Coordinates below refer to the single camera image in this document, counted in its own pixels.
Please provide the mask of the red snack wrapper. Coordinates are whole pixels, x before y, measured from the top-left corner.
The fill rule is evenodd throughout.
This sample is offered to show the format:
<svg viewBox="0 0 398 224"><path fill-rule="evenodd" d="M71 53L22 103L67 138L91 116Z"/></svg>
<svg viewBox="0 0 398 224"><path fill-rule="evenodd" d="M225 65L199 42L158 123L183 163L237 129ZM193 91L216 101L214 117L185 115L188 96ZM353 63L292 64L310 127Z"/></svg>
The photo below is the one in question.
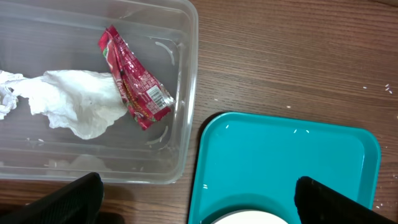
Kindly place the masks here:
<svg viewBox="0 0 398 224"><path fill-rule="evenodd" d="M143 130L171 112L174 98L140 63L114 26L105 29L98 46L106 59L122 102Z"/></svg>

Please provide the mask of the white paper napkin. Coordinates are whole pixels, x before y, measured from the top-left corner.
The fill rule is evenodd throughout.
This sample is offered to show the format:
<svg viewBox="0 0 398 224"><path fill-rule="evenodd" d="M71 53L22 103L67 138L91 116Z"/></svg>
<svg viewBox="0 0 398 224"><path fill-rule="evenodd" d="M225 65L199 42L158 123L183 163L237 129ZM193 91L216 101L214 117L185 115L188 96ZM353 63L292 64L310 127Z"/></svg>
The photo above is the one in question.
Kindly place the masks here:
<svg viewBox="0 0 398 224"><path fill-rule="evenodd" d="M35 78L1 71L1 119L27 98L32 115L49 119L50 128L69 128L81 139L93 139L127 113L110 73L48 70Z"/></svg>

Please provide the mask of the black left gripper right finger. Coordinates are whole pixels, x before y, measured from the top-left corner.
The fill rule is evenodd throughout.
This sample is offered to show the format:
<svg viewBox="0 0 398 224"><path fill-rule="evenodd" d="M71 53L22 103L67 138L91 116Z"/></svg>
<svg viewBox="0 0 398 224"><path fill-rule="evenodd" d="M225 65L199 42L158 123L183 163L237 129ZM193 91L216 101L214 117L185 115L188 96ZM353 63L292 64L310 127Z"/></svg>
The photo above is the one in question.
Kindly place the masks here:
<svg viewBox="0 0 398 224"><path fill-rule="evenodd" d="M294 202L302 224L395 224L307 176L296 182Z"/></svg>

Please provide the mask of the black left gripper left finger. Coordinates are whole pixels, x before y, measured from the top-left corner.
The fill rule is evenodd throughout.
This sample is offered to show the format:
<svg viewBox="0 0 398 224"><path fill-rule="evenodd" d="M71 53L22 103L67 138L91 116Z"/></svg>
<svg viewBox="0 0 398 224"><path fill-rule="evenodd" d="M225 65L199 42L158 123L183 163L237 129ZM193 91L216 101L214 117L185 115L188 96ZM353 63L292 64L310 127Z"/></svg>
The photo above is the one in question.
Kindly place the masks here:
<svg viewBox="0 0 398 224"><path fill-rule="evenodd" d="M104 199L104 184L96 172L1 217L1 224L94 223Z"/></svg>

